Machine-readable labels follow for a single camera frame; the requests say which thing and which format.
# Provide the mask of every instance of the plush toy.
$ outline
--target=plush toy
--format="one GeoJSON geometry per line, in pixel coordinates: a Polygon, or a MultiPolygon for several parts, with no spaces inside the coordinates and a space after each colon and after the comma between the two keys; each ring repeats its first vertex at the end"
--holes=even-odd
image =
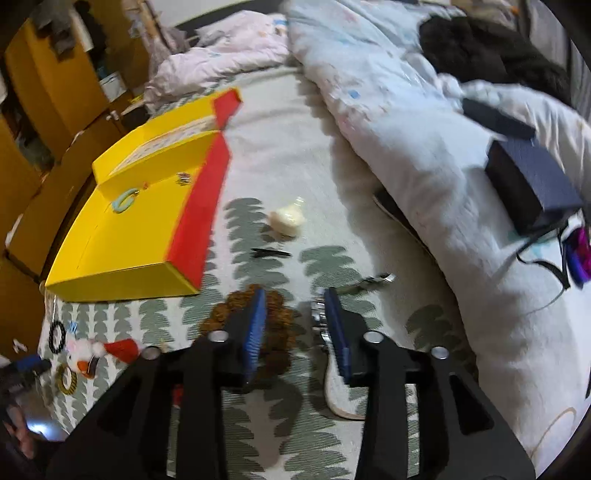
{"type": "Polygon", "coordinates": [[[113,343],[101,343],[86,338],[77,340],[71,332],[66,334],[68,350],[67,363],[72,371],[86,378],[94,378],[96,365],[107,353],[126,364],[130,364],[139,355],[138,345],[131,338],[113,343]]]}

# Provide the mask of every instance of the cabinet handle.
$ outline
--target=cabinet handle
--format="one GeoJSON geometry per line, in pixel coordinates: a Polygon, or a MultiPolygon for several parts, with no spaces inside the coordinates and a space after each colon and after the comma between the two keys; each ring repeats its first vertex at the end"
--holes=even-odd
{"type": "Polygon", "coordinates": [[[17,339],[13,339],[12,340],[12,348],[14,350],[14,353],[18,353],[18,352],[25,352],[25,353],[27,353],[29,351],[29,349],[27,348],[27,346],[26,345],[23,345],[17,339]]]}

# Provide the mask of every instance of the open gift box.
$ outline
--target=open gift box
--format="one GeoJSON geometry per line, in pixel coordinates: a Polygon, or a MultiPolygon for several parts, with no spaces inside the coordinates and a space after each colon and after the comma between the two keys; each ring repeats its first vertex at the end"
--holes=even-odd
{"type": "Polygon", "coordinates": [[[203,97],[150,120],[101,155],[92,166],[97,187],[46,287],[66,301],[198,293],[230,159],[221,129],[240,102],[236,89],[203,97]],[[118,213],[114,204],[125,202],[118,213]]]}

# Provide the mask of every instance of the wooden cabinet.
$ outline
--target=wooden cabinet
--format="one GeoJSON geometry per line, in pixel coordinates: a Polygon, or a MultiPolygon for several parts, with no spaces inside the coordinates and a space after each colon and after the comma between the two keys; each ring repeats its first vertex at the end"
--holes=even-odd
{"type": "Polygon", "coordinates": [[[6,120],[0,115],[0,238],[6,238],[40,187],[39,175],[21,155],[6,120]]]}
{"type": "Polygon", "coordinates": [[[15,360],[14,339],[37,351],[43,317],[43,295],[39,286],[8,259],[0,258],[0,355],[15,360]]]}
{"type": "Polygon", "coordinates": [[[88,55],[77,41],[58,58],[49,37],[39,37],[27,20],[4,57],[22,107],[59,161],[76,134],[109,107],[88,55]]]}
{"type": "Polygon", "coordinates": [[[36,276],[43,272],[60,226],[92,174],[92,163],[121,138],[108,112],[93,122],[49,173],[29,203],[8,246],[8,253],[36,276]]]}

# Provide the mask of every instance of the metal screw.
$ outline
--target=metal screw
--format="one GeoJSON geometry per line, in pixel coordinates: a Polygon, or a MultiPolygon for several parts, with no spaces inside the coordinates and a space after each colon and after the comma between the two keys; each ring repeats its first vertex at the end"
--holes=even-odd
{"type": "Polygon", "coordinates": [[[444,346],[434,346],[431,348],[431,355],[437,358],[437,360],[445,360],[449,357],[449,351],[444,346]]]}
{"type": "Polygon", "coordinates": [[[374,331],[364,333],[363,338],[369,343],[380,343],[384,340],[384,336],[381,333],[374,331]]]}
{"type": "Polygon", "coordinates": [[[211,332],[207,338],[210,342],[223,343],[228,339],[229,335],[225,330],[216,330],[211,332]]]}
{"type": "Polygon", "coordinates": [[[146,360],[156,360],[162,351],[157,346],[149,346],[142,350],[142,357],[146,360]]]}

